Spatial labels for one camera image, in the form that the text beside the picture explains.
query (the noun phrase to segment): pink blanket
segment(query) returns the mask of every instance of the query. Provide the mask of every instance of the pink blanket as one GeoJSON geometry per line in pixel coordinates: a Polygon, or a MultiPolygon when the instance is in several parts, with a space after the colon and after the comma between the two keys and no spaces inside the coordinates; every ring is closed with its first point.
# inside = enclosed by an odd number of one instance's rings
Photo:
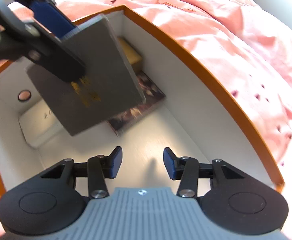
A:
{"type": "MultiPolygon", "coordinates": [[[[292,31],[252,0],[56,0],[71,19],[124,4],[174,37],[232,93],[286,181],[292,239],[292,31]]],[[[31,11],[14,3],[20,18],[31,11]]]]}

